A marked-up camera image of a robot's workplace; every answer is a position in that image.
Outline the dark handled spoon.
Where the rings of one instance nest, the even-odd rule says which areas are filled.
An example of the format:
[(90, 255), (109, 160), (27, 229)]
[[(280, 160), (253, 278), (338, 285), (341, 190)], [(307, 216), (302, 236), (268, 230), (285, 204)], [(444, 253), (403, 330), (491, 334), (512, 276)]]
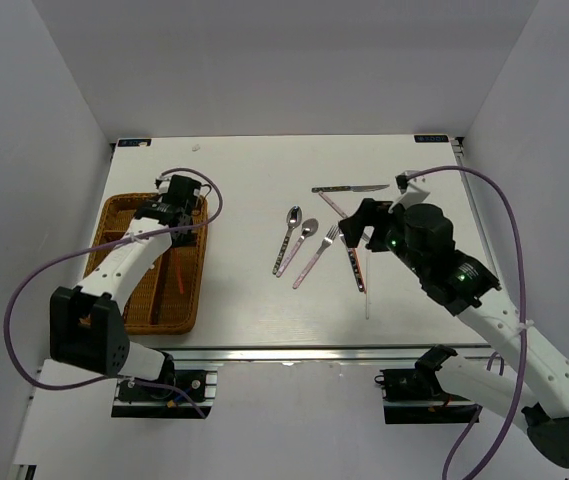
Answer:
[(276, 257), (275, 264), (272, 269), (273, 275), (275, 275), (278, 272), (278, 269), (280, 268), (284, 255), (287, 251), (293, 231), (301, 225), (302, 219), (303, 219), (303, 213), (301, 207), (299, 205), (294, 205), (288, 211), (286, 216), (287, 230), (280, 245), (278, 255)]

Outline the pink handled table knife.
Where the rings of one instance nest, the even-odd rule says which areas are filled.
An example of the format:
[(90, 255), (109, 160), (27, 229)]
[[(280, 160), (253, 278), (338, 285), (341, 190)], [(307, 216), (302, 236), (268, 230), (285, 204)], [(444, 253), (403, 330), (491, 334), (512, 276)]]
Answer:
[[(346, 214), (346, 212), (343, 211), (343, 209), (341, 209), (325, 192), (319, 192), (318, 195), (320, 196), (320, 198), (322, 198), (324, 200), (325, 203), (327, 203), (331, 209), (341, 218), (341, 219), (346, 219), (348, 218), (348, 215)], [(366, 234), (363, 233), (362, 237), (361, 237), (365, 242), (369, 242), (370, 241), (370, 237)]]

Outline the white chopstick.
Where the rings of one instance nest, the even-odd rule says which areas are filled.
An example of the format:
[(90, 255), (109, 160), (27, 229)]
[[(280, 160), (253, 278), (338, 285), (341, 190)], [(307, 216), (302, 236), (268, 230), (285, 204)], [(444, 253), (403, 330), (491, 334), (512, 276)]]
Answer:
[(370, 251), (365, 256), (365, 319), (370, 319)]

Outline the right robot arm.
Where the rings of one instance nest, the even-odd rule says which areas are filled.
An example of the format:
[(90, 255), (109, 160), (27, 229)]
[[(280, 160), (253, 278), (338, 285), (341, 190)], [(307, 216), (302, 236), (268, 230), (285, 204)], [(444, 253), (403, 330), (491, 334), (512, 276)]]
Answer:
[(452, 222), (429, 203), (364, 199), (340, 221), (354, 248), (366, 228), (371, 252), (394, 254), (414, 273), (426, 295), (478, 333), (511, 367), (524, 359), (518, 400), (515, 382), (490, 373), (444, 346), (431, 348), (415, 364), (415, 384), (425, 397), (444, 392), (464, 397), (513, 422), (550, 462), (569, 468), (569, 360), (502, 292), (498, 278), (479, 260), (455, 246)]

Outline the dark handled table knife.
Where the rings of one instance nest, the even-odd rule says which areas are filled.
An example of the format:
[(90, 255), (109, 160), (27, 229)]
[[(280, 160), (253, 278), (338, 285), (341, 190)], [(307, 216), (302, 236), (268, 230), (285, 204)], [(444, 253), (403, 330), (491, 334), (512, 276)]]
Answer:
[(390, 184), (371, 184), (371, 185), (335, 185), (335, 186), (321, 186), (312, 187), (311, 192), (319, 193), (336, 193), (336, 192), (375, 192), (387, 189)]

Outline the blue table label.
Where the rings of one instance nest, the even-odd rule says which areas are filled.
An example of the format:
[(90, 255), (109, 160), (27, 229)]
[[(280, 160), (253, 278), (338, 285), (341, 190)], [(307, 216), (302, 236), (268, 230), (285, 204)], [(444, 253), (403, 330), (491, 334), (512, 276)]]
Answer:
[(139, 148), (139, 147), (148, 147), (152, 143), (150, 138), (131, 138), (131, 139), (119, 139), (117, 142), (118, 148)]
[(413, 136), (416, 143), (448, 143), (449, 138), (447, 135), (437, 134), (415, 134)]

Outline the right blue table label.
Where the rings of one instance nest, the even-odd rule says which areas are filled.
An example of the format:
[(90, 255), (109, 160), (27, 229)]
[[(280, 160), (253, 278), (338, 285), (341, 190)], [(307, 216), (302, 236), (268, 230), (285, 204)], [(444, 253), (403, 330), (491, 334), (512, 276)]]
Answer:
[(413, 136), (416, 143), (448, 143), (449, 138), (447, 135), (437, 134), (415, 134)]

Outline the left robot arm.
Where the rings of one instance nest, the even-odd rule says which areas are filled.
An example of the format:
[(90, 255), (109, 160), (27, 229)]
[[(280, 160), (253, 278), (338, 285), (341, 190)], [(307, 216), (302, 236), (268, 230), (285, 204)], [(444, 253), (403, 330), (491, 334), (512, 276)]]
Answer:
[(158, 193), (142, 202), (121, 237), (74, 288), (50, 299), (50, 355), (61, 363), (113, 378), (141, 379), (152, 398), (175, 387), (169, 356), (132, 342), (122, 317), (131, 294), (155, 261), (195, 239), (190, 229), (202, 183), (174, 174), (156, 182)]

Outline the aluminium table rail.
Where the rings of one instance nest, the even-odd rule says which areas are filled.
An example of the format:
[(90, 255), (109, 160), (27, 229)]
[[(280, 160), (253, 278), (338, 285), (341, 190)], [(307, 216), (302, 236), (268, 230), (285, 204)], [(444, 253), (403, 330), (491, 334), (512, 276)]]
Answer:
[[(465, 149), (463, 146), (463, 140), (464, 140), (463, 137), (451, 137), (450, 138), (450, 144), (451, 144), (451, 148), (453, 151), (453, 155), (455, 157), (456, 164), (460, 167), (466, 166), (466, 164), (465, 164), (466, 155), (465, 155)], [(462, 183), (464, 185), (464, 189), (465, 189), (466, 196), (467, 196), (467, 199), (468, 199), (468, 202), (470, 205), (470, 209), (471, 209), (474, 221), (475, 221), (475, 225), (476, 225), (477, 230), (478, 230), (478, 234), (479, 234), (480, 241), (482, 244), (482, 249), (483, 249), (483, 252), (486, 256), (486, 265), (491, 270), (491, 272), (500, 281), (500, 291), (503, 294), (508, 294), (508, 288), (506, 287), (506, 285), (504, 283), (504, 279), (502, 276), (500, 266), (495, 259), (494, 249), (493, 249), (493, 246), (491, 244), (491, 240), (490, 240), (489, 236), (487, 235), (485, 225), (483, 222), (483, 216), (482, 216), (482, 213), (480, 212), (480, 209), (478, 208), (478, 204), (477, 204), (477, 196), (476, 196), (474, 187), (475, 187), (475, 183), (477, 181), (481, 182), (481, 180), (478, 179), (476, 176), (469, 174), (467, 172), (461, 172), (460, 177), (462, 179)]]

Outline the pink handled spoon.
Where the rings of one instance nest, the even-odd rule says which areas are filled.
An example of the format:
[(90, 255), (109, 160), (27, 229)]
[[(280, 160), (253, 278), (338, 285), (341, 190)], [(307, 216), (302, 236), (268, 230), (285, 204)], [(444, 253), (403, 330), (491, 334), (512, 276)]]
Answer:
[(302, 228), (302, 230), (301, 230), (301, 233), (300, 233), (297, 241), (294, 243), (291, 251), (284, 257), (282, 263), (280, 264), (280, 266), (276, 270), (276, 277), (277, 278), (280, 278), (283, 275), (283, 273), (286, 271), (286, 269), (288, 268), (288, 265), (293, 260), (293, 258), (295, 257), (295, 255), (297, 254), (297, 252), (299, 251), (299, 249), (301, 248), (303, 243), (309, 237), (312, 237), (318, 231), (319, 221), (316, 218), (310, 218), (310, 219), (304, 220), (301, 228)]

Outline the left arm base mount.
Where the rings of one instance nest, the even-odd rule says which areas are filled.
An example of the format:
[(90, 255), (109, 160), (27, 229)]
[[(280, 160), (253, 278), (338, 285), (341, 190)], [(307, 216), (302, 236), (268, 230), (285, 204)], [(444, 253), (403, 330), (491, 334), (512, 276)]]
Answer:
[(185, 392), (203, 413), (201, 416), (182, 394), (174, 390), (148, 388), (119, 381), (111, 409), (112, 418), (194, 419), (210, 413), (217, 389), (215, 370), (177, 370), (173, 384)]

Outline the pink handled fork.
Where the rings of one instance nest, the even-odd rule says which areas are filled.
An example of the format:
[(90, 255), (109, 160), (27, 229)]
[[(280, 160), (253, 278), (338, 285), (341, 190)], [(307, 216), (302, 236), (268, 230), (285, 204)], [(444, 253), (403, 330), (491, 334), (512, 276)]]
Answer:
[(303, 281), (306, 279), (306, 277), (308, 276), (308, 274), (311, 272), (311, 270), (313, 269), (313, 267), (315, 266), (315, 264), (318, 262), (318, 260), (321, 258), (321, 256), (323, 255), (323, 253), (330, 247), (333, 245), (334, 240), (336, 239), (336, 237), (338, 236), (338, 232), (339, 232), (339, 227), (337, 224), (333, 225), (329, 231), (327, 232), (327, 234), (325, 235), (325, 237), (323, 238), (319, 248), (317, 249), (317, 251), (315, 252), (315, 254), (310, 258), (310, 260), (308, 261), (308, 263), (305, 265), (305, 267), (303, 268), (303, 270), (300, 272), (300, 274), (298, 275), (298, 277), (296, 278), (296, 280), (294, 281), (292, 288), (294, 290), (298, 289), (300, 287), (300, 285), (303, 283)]

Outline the left blue table label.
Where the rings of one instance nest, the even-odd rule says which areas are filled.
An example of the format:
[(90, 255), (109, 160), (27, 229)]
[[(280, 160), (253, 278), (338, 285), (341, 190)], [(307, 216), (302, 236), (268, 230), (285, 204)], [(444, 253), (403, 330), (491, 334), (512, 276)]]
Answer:
[(148, 147), (152, 143), (150, 138), (131, 138), (131, 139), (119, 139), (117, 142), (118, 148), (139, 148), (139, 147)]

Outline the brown wicker cutlery tray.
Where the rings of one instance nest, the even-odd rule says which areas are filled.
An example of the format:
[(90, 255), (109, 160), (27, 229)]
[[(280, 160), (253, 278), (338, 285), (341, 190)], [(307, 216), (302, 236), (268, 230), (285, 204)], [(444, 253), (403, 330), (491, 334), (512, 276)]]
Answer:
[[(115, 241), (128, 229), (141, 204), (151, 193), (119, 194), (103, 206), (93, 244)], [(192, 330), (197, 317), (208, 229), (193, 233), (193, 240), (158, 257), (133, 290), (122, 312), (130, 335), (181, 335)], [(174, 253), (180, 249), (185, 293), (178, 291)]]

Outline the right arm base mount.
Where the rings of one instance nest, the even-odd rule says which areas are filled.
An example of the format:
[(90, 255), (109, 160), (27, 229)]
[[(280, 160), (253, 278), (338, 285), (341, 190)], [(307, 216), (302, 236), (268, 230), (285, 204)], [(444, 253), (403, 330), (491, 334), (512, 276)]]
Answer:
[(381, 389), (387, 425), (465, 424), (480, 411), (463, 397), (433, 393), (415, 369), (381, 370), (374, 382)]

